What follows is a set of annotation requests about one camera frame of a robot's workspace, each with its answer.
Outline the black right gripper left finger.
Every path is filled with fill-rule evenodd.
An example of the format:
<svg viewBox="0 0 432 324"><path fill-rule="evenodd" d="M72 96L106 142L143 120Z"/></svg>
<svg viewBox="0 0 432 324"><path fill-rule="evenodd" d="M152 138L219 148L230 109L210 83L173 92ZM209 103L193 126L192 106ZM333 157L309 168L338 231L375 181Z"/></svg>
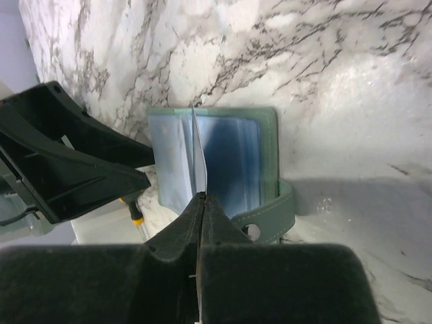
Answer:
<svg viewBox="0 0 432 324"><path fill-rule="evenodd" d="M205 196L146 244L1 251L2 323L195 323Z"/></svg>

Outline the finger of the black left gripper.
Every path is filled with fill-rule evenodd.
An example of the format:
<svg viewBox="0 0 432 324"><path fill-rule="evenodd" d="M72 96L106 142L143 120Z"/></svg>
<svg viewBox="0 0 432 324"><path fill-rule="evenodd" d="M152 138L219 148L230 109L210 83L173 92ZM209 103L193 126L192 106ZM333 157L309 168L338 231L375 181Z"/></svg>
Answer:
<svg viewBox="0 0 432 324"><path fill-rule="evenodd" d="M140 167L151 149L132 140L86 142L77 149L52 140L1 135L1 177L32 212L56 224L83 216L150 182Z"/></svg>
<svg viewBox="0 0 432 324"><path fill-rule="evenodd" d="M1 100L51 140L66 136L81 153L132 167L155 164L151 147L132 140L91 117L57 81L39 84Z"/></svg>

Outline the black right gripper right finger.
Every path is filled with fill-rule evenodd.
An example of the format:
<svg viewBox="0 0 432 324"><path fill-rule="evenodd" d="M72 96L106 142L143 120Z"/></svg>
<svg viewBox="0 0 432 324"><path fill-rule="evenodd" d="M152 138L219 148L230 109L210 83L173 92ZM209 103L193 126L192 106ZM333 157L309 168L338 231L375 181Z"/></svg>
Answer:
<svg viewBox="0 0 432 324"><path fill-rule="evenodd" d="M198 258L203 323L379 323L365 270L339 244L257 244L204 204Z"/></svg>

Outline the green leather card holder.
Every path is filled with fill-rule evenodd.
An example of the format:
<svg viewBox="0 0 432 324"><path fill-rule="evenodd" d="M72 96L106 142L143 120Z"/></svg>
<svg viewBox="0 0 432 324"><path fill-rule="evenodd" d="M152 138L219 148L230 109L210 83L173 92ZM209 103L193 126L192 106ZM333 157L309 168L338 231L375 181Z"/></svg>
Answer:
<svg viewBox="0 0 432 324"><path fill-rule="evenodd" d="M181 213L206 191L254 242L278 242L293 227L273 108L152 108L147 117L162 206Z"/></svg>

